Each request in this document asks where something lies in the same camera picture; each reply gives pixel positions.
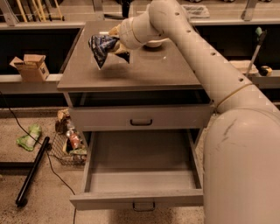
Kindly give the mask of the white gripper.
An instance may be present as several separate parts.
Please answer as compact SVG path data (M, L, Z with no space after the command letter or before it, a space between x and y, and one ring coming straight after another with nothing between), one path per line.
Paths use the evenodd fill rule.
M135 50L144 44L137 39L137 28L141 22L139 17L130 17L124 19L119 25L113 27L109 32L109 36L119 36L121 42L115 45L115 55L130 54L130 50Z

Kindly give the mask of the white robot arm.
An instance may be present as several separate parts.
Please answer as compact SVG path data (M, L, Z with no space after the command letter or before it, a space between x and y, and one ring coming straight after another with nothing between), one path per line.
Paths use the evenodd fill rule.
M280 224L280 110L189 24L177 0L110 31L129 49L168 38L218 112L204 141L205 224Z

